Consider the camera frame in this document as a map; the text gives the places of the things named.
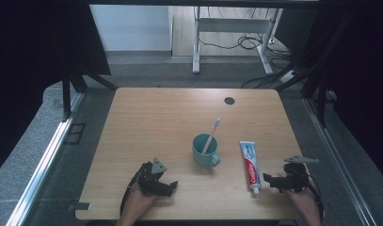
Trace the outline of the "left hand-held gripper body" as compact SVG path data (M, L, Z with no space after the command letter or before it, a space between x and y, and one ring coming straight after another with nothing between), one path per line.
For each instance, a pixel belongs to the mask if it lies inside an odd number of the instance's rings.
M159 180L167 168L156 157L149 162L152 162L152 181L150 183L139 182L138 176L136 177L136 180L143 193L164 196L165 184L160 183Z

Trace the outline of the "black metal stand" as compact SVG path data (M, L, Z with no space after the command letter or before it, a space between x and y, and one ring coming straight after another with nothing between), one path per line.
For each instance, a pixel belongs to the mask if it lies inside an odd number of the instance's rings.
M119 87L105 80L97 73L89 73L88 77L111 90ZM62 97L63 97L63 121L67 121L72 114L71 106L71 87L77 93L85 93L88 89L85 79L80 74L66 73L62 78Z
M312 95L316 91L318 91L316 118L321 123L322 126L326 126L325 105L326 105L326 99L327 99L326 97L327 80L323 75L316 73L314 70L307 70L305 72L299 73L298 75L294 76L287 82L275 87L275 90L282 91L302 81L305 78L307 78L307 81L303 85L303 88L301 89L300 94L303 98L311 98Z

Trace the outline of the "white desk frame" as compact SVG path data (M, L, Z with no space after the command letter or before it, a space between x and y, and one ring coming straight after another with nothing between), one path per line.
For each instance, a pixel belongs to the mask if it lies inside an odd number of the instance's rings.
M270 66L268 58L266 56L266 50L270 40L272 39L272 33L278 18L279 9L273 8L273 12L270 12L270 8L267 10L269 17L267 19L254 19L254 18L202 18L200 17L200 7L194 7L194 23L195 23L195 38L193 46L193 61L192 70L193 73L199 73L199 45L201 41L199 39L200 33L255 33L262 35L262 43L254 50L257 51L258 56L263 64L263 68L267 75L273 74L273 70Z

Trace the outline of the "white power strip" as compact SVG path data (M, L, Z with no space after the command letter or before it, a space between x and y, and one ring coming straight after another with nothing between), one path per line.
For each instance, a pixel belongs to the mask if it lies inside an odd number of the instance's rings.
M280 82L281 83L286 83L286 82L291 80L296 75L297 75L297 72L295 72L294 70L290 70L284 76L282 76L282 78L280 79Z

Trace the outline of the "black curtain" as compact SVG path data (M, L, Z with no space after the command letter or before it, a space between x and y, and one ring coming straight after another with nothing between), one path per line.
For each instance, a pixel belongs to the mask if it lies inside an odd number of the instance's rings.
M110 74L89 0L0 0L0 168L44 91L89 74Z
M335 92L339 118L383 175L383 0L321 2L301 57L317 64L336 30L341 34L308 86Z

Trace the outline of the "person's right hand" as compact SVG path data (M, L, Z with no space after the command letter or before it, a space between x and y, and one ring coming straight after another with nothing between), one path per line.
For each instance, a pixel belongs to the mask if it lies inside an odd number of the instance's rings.
M300 192L292 189L283 190L283 193L291 200L295 209L300 213L309 213L318 209L315 197L309 188Z

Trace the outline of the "white toothpaste tube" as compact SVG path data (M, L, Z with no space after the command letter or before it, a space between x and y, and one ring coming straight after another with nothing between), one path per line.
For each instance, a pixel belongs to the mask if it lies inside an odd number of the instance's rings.
M240 147L244 157L249 188L255 195L258 195L261 188L261 179L257 164L255 143L253 141L241 141Z

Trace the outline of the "aluminium rail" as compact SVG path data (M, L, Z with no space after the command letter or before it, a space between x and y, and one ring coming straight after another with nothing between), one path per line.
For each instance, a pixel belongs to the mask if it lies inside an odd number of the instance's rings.
M76 115L77 109L81 104L83 97L84 95L82 93L77 93L70 101L70 110L72 111L71 115L57 126L54 135L44 151L44 154L41 157L32 177L30 178L23 195L17 202L17 205L8 219L6 226L23 226L30 209L37 198L43 181L56 157L56 153L72 125L74 116Z
M319 121L318 110L315 108L313 101L304 99L303 103L314 127L316 128L319 138L322 140L327 157L337 173L338 181L343 185L344 194L348 198L346 203L350 203L353 206L362 226L376 226L376 222L373 220L370 208L367 206L365 199L362 197L359 188L343 162L343 159L327 129L327 126L323 122Z

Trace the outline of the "pink toothbrush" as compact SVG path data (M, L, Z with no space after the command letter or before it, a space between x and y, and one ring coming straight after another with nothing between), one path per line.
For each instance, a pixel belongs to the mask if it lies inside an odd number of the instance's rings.
M221 122L221 119L220 119L220 118L217 118L217 119L215 120L215 124L214 124L213 131L210 133L210 135L208 136L208 138L207 138L207 140L206 140L206 142L205 142L205 145L204 145L204 147L203 147L203 149L202 149L202 152L201 152L202 154L206 154L206 152L207 152L207 150L208 150L208 148L209 148L209 145L210 145L210 143L211 143L211 141L212 141L212 139L213 139L213 136L214 136L214 134L215 134L215 130L216 130L216 128L219 126L220 122Z

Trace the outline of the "teal cup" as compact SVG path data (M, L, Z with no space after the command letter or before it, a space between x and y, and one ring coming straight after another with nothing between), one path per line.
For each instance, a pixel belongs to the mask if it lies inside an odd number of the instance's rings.
M215 137L212 137L208 148L204 151L209 137L209 134L199 134L192 141L194 160L202 167L216 167L221 161L216 152L218 143Z

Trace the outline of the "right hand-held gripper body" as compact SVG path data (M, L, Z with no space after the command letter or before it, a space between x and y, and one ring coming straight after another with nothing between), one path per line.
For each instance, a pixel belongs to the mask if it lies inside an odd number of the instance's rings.
M295 192L301 192L303 188L310 185L309 175L306 164L318 164L318 159L305 156L294 155L284 159L283 169L285 177L276 177L273 179L273 187L278 189L293 189Z

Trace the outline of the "person's left hand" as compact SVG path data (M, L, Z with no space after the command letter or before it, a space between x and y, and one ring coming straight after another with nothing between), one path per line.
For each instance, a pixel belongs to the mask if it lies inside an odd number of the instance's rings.
M140 186L134 184L122 214L128 218L141 218L153 206L156 199L156 195L144 194Z

